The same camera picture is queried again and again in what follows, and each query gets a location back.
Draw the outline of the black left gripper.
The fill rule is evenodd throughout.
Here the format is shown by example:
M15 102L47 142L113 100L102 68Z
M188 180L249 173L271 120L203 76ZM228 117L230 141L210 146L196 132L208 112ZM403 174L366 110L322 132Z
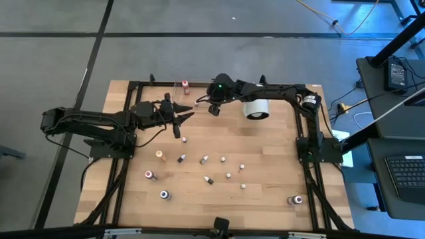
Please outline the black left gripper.
M153 105L153 119L155 126L165 126L171 125L172 128L180 126L184 121L193 116L194 112L189 112L182 115L177 115L182 112L187 112L192 110L191 106L183 106L176 102L172 102L170 98L164 98L163 100L152 102Z

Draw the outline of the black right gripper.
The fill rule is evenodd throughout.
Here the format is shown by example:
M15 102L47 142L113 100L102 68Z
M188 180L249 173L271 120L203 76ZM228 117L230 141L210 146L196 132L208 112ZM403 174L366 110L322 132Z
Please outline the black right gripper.
M195 101L196 104L207 102L211 104L223 104L233 100L234 80L225 73L218 74L207 88L207 95L201 96Z

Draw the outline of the clear plastic container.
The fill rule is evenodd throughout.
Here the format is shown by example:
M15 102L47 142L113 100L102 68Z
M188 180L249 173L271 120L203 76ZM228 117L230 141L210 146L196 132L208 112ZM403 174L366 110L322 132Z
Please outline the clear plastic container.
M174 81L173 89L171 91L171 99L178 104L196 108L195 101L198 100L201 96L207 94L206 90L209 83L186 80L190 87L190 94L186 96L184 95L182 81L183 80Z

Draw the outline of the black crossbar with silver brackets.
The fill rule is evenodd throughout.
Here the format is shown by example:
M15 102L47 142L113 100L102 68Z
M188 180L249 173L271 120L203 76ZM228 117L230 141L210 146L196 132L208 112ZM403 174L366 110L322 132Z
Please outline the black crossbar with silver brackets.
M114 224L77 225L59 228L41 228L0 232L0 239L87 239L125 235L191 235L205 236L208 239L230 239L231 236L278 237L279 239L413 239L400 236L369 234L353 230L318 229L313 231L265 231L265 230L219 230L219 229L169 229L169 228L131 228Z

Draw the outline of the pale green paper sheet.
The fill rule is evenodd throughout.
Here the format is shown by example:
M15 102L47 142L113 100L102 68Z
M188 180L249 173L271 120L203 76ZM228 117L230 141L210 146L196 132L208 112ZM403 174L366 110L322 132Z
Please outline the pale green paper sheet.
M338 140L338 141L343 141L344 139L348 138L350 136L349 132L346 131L338 131L338 130L332 130L332 134L333 136ZM341 164L342 167L353 167L353 155L352 152L349 151L348 153L343 155L343 162Z

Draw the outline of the black side desk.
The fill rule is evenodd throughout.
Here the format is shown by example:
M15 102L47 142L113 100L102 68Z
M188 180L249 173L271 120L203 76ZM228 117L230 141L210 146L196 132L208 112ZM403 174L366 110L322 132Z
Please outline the black side desk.
M368 59L357 59L357 66L374 119L397 103L425 88L425 60L409 60L408 89L405 97L384 89L384 67L375 68ZM365 143L375 168L381 190L384 211L391 218L425 220L425 204L405 202L398 198L385 157L397 155L425 155L425 93L409 100L375 123L379 138Z

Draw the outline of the grey furniture foot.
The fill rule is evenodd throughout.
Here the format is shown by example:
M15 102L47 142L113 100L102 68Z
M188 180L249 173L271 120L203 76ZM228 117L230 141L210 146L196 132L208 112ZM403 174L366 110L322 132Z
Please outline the grey furniture foot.
M21 152L21 151L17 151L14 149L11 149L9 147L5 147L3 145L0 145L0 159L3 156L10 156L10 157L14 157L17 159L24 159L26 154Z

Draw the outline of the black power supply box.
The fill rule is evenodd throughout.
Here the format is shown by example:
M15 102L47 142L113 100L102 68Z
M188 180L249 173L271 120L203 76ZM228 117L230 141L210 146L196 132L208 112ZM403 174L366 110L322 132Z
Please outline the black power supply box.
M394 91L397 94L405 94L407 86L406 69L401 60L389 58L384 65L384 89L387 92Z

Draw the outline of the silver metal rod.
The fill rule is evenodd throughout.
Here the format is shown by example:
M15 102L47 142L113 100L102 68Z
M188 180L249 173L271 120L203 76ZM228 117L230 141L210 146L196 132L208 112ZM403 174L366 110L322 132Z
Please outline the silver metal rod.
M396 110L397 108L399 108L401 105L404 105L405 103L407 103L409 100L413 100L415 101L415 97L421 95L422 93L425 93L425 88L417 91L416 93L414 93L413 95L407 97L406 99L404 99L403 101L397 103L397 105L393 106L391 109L387 110L384 114L382 114L381 116L379 116L377 119L375 119L372 123L370 123L369 125L367 125L367 127L374 125L375 123L377 123L379 120L383 119L386 115L388 115L389 113L391 113L392 111Z

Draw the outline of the black keyboard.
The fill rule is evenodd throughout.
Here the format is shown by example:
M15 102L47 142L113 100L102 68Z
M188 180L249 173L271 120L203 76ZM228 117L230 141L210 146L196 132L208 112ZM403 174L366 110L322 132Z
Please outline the black keyboard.
M425 155L397 155L384 158L398 198L425 204Z

